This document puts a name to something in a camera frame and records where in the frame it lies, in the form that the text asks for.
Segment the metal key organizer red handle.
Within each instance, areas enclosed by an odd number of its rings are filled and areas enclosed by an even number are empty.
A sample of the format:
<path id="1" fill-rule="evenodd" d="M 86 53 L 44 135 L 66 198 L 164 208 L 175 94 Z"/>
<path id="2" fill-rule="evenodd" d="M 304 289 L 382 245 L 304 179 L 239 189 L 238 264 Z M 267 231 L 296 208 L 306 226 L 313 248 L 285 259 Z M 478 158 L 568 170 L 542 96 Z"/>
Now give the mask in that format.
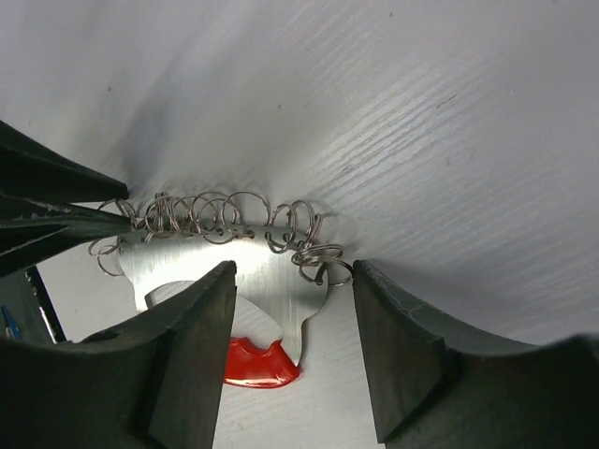
<path id="1" fill-rule="evenodd" d="M 113 243 L 95 239 L 88 253 L 105 274 L 130 281 L 137 311 L 155 307 L 153 294 L 161 287 L 194 282 L 217 263 L 232 261 L 237 295 L 282 335 L 265 349 L 247 337 L 231 338 L 225 384 L 275 389 L 300 377 L 304 325 L 332 288 L 353 277 L 343 245 L 320 238 L 323 213 L 304 199 L 273 207 L 248 190 L 159 192 L 140 209 L 126 200 L 113 204 L 132 232 Z"/>

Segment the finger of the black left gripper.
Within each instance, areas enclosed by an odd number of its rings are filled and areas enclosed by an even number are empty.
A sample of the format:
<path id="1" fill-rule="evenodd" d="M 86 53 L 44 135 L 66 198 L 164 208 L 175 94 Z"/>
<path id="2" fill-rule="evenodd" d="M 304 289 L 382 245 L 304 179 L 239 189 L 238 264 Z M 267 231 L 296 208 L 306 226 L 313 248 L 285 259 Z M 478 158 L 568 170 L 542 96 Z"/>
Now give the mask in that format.
<path id="1" fill-rule="evenodd" d="M 127 234 L 129 219 L 71 204 L 1 196 L 1 274 L 29 268 L 82 243 Z"/>
<path id="2" fill-rule="evenodd" d="M 75 163 L 1 123 L 1 193 L 55 202 L 127 199 L 126 184 Z"/>

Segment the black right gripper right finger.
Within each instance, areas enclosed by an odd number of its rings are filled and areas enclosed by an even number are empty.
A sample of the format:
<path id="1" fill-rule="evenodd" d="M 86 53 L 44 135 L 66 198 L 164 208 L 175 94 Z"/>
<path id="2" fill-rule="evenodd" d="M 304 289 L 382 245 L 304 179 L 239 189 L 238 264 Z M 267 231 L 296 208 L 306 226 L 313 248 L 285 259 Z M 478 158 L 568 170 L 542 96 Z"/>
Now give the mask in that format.
<path id="1" fill-rule="evenodd" d="M 366 260 L 353 297 L 377 440 L 387 448 L 594 448 L 598 338 L 533 345 L 468 325 Z"/>

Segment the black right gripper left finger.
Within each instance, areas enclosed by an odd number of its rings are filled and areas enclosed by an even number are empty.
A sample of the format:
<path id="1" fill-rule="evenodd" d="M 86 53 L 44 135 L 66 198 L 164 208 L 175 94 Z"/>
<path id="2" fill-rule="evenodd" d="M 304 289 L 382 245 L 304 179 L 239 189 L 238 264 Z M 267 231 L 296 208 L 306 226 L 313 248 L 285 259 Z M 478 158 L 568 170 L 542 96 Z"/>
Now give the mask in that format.
<path id="1" fill-rule="evenodd" d="M 1 340 L 5 448 L 209 448 L 235 310 L 223 262 L 80 342 Z"/>

